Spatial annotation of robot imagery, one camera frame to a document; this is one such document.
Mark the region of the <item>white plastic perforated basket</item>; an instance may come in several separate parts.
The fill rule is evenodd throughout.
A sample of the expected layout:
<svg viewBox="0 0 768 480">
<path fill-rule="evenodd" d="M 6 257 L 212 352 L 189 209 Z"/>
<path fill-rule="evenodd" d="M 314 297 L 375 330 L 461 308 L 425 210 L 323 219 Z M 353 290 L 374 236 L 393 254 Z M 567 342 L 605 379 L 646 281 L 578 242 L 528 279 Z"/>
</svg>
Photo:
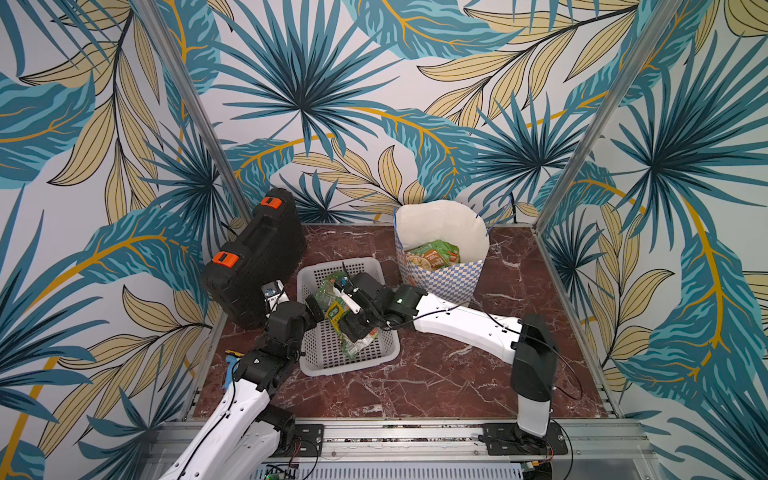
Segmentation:
<svg viewBox="0 0 768 480">
<path fill-rule="evenodd" d="M 305 300 L 316 293 L 321 282 L 329 275 L 342 272 L 350 274 L 365 272 L 379 283 L 384 275 L 378 260 L 373 257 L 359 257 L 336 260 L 306 266 L 297 273 L 297 299 Z M 396 332 L 381 332 L 367 347 L 354 358 L 343 353 L 341 339 L 326 320 L 304 335 L 302 343 L 304 356 L 300 359 L 302 372 L 310 377 L 330 376 L 377 367 L 397 358 L 400 342 Z"/>
</svg>

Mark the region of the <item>blue checkered paper bag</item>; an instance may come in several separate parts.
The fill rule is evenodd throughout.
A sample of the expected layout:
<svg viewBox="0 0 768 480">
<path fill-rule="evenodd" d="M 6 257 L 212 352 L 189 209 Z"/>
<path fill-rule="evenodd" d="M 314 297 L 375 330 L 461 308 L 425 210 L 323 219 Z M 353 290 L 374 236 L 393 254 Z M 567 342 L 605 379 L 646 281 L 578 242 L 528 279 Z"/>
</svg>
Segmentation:
<svg viewBox="0 0 768 480">
<path fill-rule="evenodd" d="M 394 217 L 403 281 L 453 303 L 474 295 L 490 247 L 482 218 L 455 201 L 404 205 Z"/>
</svg>

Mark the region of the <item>light green condiment packet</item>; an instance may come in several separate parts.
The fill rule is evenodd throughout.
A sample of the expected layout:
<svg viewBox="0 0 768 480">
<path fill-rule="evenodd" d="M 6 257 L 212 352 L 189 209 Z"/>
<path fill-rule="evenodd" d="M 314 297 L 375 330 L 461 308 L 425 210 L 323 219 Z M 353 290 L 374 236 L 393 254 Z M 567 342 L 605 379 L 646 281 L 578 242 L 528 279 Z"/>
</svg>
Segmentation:
<svg viewBox="0 0 768 480">
<path fill-rule="evenodd" d="M 422 255 L 426 255 L 432 251 L 441 256 L 446 256 L 450 262 L 458 262 L 460 260 L 459 247 L 444 240 L 434 240 L 420 247 L 420 253 Z"/>
</svg>

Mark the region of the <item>green packet yellow soup picture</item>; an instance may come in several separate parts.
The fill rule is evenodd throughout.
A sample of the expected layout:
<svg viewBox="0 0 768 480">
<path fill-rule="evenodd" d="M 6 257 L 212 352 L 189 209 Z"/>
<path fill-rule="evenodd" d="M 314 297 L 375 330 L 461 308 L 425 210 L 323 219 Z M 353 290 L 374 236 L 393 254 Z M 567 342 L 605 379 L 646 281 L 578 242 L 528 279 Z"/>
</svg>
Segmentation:
<svg viewBox="0 0 768 480">
<path fill-rule="evenodd" d="M 336 297 L 326 310 L 325 319 L 329 321 L 330 325 L 334 329 L 339 331 L 340 322 L 344 319 L 349 311 L 350 309 L 346 302 L 342 298 Z"/>
</svg>

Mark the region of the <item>green packet with barcode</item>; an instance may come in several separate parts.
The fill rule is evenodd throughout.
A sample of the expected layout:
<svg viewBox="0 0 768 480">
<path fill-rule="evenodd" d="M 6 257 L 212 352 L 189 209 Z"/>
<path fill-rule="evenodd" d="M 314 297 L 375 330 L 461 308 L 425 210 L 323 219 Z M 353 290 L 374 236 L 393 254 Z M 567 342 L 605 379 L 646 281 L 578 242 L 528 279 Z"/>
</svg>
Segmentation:
<svg viewBox="0 0 768 480">
<path fill-rule="evenodd" d="M 350 360 L 354 360 L 360 352 L 367 348 L 379 335 L 379 329 L 374 328 L 369 334 L 360 340 L 351 340 L 346 334 L 341 333 L 341 351 Z"/>
</svg>

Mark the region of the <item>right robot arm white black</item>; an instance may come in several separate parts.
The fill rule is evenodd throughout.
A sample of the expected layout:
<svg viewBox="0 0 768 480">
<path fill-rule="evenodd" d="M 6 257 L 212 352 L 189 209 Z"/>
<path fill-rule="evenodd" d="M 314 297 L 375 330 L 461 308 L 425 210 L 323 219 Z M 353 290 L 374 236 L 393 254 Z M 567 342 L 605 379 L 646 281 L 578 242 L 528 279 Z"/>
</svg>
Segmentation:
<svg viewBox="0 0 768 480">
<path fill-rule="evenodd" d="M 420 287 L 402 284 L 391 289 L 365 273 L 337 281 L 333 291 L 348 307 L 339 329 L 351 341 L 375 329 L 412 329 L 463 342 L 510 364 L 511 388 L 518 397 L 517 430 L 546 436 L 559 349 L 540 316 L 492 315 Z"/>
</svg>

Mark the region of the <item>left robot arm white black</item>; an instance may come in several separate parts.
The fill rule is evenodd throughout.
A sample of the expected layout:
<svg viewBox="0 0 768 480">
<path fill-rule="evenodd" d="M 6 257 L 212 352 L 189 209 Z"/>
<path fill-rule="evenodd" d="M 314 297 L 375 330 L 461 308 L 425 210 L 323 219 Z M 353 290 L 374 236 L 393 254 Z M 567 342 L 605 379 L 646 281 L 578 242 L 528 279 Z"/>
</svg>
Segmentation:
<svg viewBox="0 0 768 480">
<path fill-rule="evenodd" d="M 164 479 L 246 479 L 293 440 L 295 417 L 270 404 L 301 357 L 304 334 L 324 319 L 313 297 L 283 301 L 264 337 L 240 358 L 214 413 L 162 475 Z"/>
</svg>

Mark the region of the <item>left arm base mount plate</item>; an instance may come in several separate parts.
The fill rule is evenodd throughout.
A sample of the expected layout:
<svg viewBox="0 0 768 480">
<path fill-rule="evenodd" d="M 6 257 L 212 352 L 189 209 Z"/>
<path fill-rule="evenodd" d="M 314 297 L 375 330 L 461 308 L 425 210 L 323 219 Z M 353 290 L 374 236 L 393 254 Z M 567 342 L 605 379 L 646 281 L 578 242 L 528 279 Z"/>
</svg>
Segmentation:
<svg viewBox="0 0 768 480">
<path fill-rule="evenodd" d="M 269 460 L 277 458 L 317 458 L 323 453 L 325 425 L 321 423 L 299 423 L 286 431 L 269 423 L 267 432 L 278 434 L 277 449 Z"/>
</svg>

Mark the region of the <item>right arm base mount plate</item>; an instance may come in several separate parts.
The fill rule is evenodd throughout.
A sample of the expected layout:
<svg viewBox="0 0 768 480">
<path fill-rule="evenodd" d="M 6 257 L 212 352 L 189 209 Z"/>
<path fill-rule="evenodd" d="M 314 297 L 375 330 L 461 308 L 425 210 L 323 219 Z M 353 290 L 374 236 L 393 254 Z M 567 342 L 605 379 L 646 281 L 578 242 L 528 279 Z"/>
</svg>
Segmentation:
<svg viewBox="0 0 768 480">
<path fill-rule="evenodd" d="M 478 440 L 490 456 L 551 457 L 569 453 L 562 428 L 551 420 L 544 437 L 524 432 L 516 423 L 486 423 Z"/>
</svg>

